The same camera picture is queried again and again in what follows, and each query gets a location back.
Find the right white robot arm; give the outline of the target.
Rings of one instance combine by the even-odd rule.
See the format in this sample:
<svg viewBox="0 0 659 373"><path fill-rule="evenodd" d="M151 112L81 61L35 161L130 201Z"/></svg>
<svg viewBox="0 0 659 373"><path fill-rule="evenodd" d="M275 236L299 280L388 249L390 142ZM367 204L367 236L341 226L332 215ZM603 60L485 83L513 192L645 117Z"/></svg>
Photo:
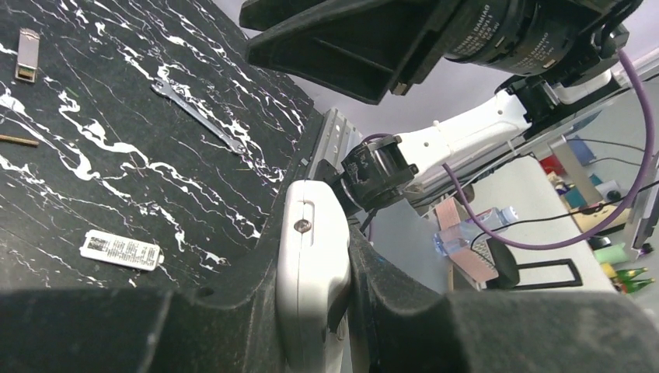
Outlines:
<svg viewBox="0 0 659 373"><path fill-rule="evenodd" d="M403 96L440 61L504 71L485 103L359 145L316 179L347 215L394 204L436 167L553 126L611 89L638 1L246 1L246 60L363 103Z"/></svg>

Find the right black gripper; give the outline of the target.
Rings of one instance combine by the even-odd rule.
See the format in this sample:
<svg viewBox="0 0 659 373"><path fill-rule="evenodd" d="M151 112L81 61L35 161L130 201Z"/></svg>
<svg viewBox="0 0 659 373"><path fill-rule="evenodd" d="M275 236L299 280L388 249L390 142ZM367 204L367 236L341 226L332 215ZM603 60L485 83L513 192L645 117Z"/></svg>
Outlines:
<svg viewBox="0 0 659 373"><path fill-rule="evenodd" d="M404 95L442 58L584 83L615 64L616 1L418 1L411 49L391 91Z"/></svg>

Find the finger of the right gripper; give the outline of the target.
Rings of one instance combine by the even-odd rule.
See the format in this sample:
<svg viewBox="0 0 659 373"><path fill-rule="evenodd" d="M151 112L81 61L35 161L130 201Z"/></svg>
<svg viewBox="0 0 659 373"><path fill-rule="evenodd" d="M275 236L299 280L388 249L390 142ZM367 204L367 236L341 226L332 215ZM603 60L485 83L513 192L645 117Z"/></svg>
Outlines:
<svg viewBox="0 0 659 373"><path fill-rule="evenodd" d="M324 1L248 41L246 60L377 105L413 38L418 1Z"/></svg>
<svg viewBox="0 0 659 373"><path fill-rule="evenodd" d="M239 25L248 30L265 31L322 2L324 0L244 1L239 13Z"/></svg>

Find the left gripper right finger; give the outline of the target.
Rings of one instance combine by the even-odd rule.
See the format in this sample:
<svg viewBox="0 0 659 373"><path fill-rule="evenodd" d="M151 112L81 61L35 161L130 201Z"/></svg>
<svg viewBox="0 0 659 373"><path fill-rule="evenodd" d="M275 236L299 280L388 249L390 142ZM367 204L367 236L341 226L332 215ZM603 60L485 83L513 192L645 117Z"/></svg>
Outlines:
<svg viewBox="0 0 659 373"><path fill-rule="evenodd" d="M586 291L441 295L350 229L355 372L656 372L658 331L629 298Z"/></svg>

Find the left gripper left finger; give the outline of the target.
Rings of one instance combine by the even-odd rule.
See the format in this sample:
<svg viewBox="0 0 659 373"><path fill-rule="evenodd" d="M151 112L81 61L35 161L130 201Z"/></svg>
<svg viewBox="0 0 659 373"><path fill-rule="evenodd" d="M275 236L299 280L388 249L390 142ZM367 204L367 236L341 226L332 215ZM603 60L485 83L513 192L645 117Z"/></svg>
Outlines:
<svg viewBox="0 0 659 373"><path fill-rule="evenodd" d="M207 287L11 285L1 293L3 372L282 372L274 280L283 215Z"/></svg>

